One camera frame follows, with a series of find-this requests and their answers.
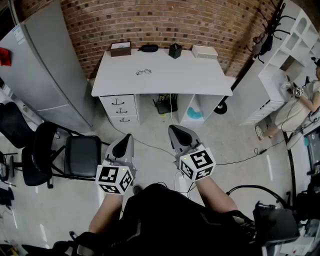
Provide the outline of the black office chair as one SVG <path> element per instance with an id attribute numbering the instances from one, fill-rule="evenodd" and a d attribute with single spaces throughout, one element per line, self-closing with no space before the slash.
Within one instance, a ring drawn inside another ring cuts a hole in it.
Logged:
<path id="1" fill-rule="evenodd" d="M 54 187 L 51 184 L 52 176 L 40 172 L 32 159 L 35 132 L 25 121 L 19 107 L 12 101 L 6 104 L 0 103 L 0 133 L 14 147 L 22 150 L 20 162 L 15 162 L 14 155 L 9 153 L 9 164 L 2 163 L 8 170 L 8 173 L 14 175 L 15 170 L 21 169 L 24 183 L 27 186 L 36 187 L 47 184 L 47 188 L 52 189 Z"/>

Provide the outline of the white table with black edge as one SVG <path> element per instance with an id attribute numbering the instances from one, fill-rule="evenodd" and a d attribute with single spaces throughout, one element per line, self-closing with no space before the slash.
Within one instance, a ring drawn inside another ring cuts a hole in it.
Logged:
<path id="1" fill-rule="evenodd" d="M 311 182 L 313 172 L 309 153 L 311 144 L 307 142 L 307 136 L 317 131 L 320 132 L 320 121 L 309 123 L 295 132 L 283 132 L 291 171 L 292 205 L 296 204 L 297 195 L 306 191 Z"/>

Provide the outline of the black folding chair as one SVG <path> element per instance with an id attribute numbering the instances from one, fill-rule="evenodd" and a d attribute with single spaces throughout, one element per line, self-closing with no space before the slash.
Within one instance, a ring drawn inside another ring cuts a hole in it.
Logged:
<path id="1" fill-rule="evenodd" d="M 52 152 L 57 132 L 68 134 L 65 144 Z M 83 135 L 53 122 L 40 124 L 34 137 L 32 161 L 43 174 L 70 180 L 94 181 L 102 160 L 102 146 L 110 144 L 96 135 Z"/>

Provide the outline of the red cloth item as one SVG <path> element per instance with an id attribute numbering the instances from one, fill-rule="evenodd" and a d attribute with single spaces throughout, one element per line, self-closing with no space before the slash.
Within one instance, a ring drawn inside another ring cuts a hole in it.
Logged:
<path id="1" fill-rule="evenodd" d="M 0 47 L 0 66 L 11 67 L 11 52 L 5 48 Z"/>

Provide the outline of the person's right forearm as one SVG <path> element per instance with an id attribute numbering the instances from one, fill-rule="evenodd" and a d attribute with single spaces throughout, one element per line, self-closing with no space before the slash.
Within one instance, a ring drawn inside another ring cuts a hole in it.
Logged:
<path id="1" fill-rule="evenodd" d="M 207 208 L 221 214 L 238 210 L 234 200 L 210 176 L 196 181 L 195 185 Z"/>

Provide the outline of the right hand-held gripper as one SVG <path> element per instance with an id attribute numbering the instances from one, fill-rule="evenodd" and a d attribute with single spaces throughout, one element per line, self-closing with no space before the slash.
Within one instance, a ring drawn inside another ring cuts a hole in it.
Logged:
<path id="1" fill-rule="evenodd" d="M 216 161 L 209 147 L 187 127 L 170 125 L 168 136 L 175 151 L 175 165 L 190 181 L 197 182 L 212 174 Z"/>

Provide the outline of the white shelf unit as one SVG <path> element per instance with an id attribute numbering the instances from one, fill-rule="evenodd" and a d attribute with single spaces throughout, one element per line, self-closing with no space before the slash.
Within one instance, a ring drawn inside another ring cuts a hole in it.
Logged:
<path id="1" fill-rule="evenodd" d="M 254 125 L 282 107 L 290 98 L 286 81 L 302 86 L 314 80 L 312 58 L 320 58 L 320 32 L 301 7 L 283 1 L 282 18 L 272 35 L 272 46 L 259 56 L 234 90 L 238 124 Z"/>

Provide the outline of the brown box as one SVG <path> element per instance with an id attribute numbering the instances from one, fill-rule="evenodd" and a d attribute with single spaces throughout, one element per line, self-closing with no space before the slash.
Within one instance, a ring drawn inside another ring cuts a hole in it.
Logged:
<path id="1" fill-rule="evenodd" d="M 130 56 L 132 45 L 130 41 L 112 43 L 109 47 L 111 57 Z"/>

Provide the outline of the black router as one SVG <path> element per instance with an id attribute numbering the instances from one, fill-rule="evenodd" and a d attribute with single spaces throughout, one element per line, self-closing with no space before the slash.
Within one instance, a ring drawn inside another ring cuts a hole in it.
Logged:
<path id="1" fill-rule="evenodd" d="M 152 100 L 160 115 L 176 112 L 178 95 L 176 93 L 159 94 L 157 100 Z"/>

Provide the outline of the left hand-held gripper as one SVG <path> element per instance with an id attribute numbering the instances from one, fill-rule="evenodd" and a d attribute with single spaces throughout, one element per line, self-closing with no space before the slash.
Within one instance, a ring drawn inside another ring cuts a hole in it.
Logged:
<path id="1" fill-rule="evenodd" d="M 95 183 L 106 193 L 124 195 L 136 176 L 133 164 L 134 137 L 128 133 L 109 145 L 102 164 L 97 166 Z"/>

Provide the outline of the blue item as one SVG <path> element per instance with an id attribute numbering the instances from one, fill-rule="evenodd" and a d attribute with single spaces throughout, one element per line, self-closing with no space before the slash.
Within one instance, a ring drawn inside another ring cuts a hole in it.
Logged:
<path id="1" fill-rule="evenodd" d="M 201 111 L 195 111 L 192 107 L 188 108 L 187 115 L 193 120 L 199 120 L 203 117 L 203 113 Z"/>

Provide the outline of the white box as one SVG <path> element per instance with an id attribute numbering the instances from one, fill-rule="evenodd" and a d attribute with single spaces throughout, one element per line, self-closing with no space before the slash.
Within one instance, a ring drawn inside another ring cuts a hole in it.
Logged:
<path id="1" fill-rule="evenodd" d="M 195 58 L 216 60 L 218 57 L 217 51 L 210 46 L 193 45 L 191 49 Z"/>

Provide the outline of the black glasses case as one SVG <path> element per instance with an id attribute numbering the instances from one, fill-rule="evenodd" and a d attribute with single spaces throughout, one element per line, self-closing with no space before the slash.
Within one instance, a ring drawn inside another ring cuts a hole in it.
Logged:
<path id="1" fill-rule="evenodd" d="M 144 53 L 154 53 L 157 52 L 159 49 L 158 45 L 156 44 L 145 44 L 142 45 L 138 51 L 144 52 Z"/>

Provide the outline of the grey refrigerator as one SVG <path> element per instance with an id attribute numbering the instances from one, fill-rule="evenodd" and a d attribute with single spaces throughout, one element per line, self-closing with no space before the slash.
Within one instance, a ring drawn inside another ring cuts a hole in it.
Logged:
<path id="1" fill-rule="evenodd" d="M 11 60 L 10 66 L 0 66 L 0 78 L 33 112 L 74 131 L 92 129 L 95 99 L 59 0 L 17 24 L 0 47 Z"/>

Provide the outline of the white desk with drawers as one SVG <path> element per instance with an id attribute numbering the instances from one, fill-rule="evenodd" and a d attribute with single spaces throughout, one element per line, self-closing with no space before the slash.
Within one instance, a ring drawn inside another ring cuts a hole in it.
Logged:
<path id="1" fill-rule="evenodd" d="M 152 73 L 136 75 L 145 69 Z M 216 59 L 196 58 L 190 50 L 174 59 L 168 49 L 152 53 L 133 49 L 126 56 L 103 54 L 91 94 L 100 99 L 116 128 L 129 130 L 142 124 L 142 95 L 177 94 L 178 123 L 188 125 L 203 124 L 233 93 Z M 189 107 L 203 117 L 189 118 Z"/>

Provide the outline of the person's left forearm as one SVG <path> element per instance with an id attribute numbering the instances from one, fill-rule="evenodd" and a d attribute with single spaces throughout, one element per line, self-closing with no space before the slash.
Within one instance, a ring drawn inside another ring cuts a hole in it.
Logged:
<path id="1" fill-rule="evenodd" d="M 110 230 L 120 219 L 123 199 L 123 195 L 107 194 L 91 220 L 88 231 L 94 234 L 103 234 Z"/>

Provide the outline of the grey hanging bag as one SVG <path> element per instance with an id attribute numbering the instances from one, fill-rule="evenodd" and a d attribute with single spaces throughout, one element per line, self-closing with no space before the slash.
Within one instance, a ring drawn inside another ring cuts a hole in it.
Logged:
<path id="1" fill-rule="evenodd" d="M 254 55 L 263 56 L 266 52 L 271 49 L 272 36 L 269 33 L 261 33 L 259 36 L 254 37 L 252 53 Z"/>

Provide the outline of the black pen holder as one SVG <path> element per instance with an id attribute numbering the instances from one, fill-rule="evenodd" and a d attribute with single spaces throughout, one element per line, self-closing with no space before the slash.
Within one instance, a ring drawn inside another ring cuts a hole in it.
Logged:
<path id="1" fill-rule="evenodd" d="M 173 59 L 177 59 L 181 56 L 183 47 L 177 43 L 172 44 L 169 47 L 168 55 Z"/>

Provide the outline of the white power strip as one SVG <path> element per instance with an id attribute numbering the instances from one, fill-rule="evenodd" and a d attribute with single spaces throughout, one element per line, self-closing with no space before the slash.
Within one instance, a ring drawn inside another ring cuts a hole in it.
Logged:
<path id="1" fill-rule="evenodd" d="M 193 184 L 194 183 L 181 171 L 175 174 L 174 190 L 188 199 L 190 199 L 190 191 L 192 190 Z"/>

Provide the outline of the black equipment box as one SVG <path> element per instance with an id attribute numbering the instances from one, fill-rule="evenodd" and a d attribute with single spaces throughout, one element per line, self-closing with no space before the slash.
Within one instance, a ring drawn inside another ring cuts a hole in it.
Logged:
<path id="1" fill-rule="evenodd" d="M 255 242 L 262 247 L 291 243 L 300 237 L 294 212 L 284 200 L 279 202 L 282 207 L 260 201 L 255 204 Z"/>

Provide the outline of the person's black clothing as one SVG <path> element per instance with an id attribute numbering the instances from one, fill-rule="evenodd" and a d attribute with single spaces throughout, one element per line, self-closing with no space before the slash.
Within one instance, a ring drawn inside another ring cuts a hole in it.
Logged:
<path id="1" fill-rule="evenodd" d="M 130 197 L 101 234 L 58 241 L 50 256 L 259 256 L 239 211 L 218 213 L 161 184 Z"/>

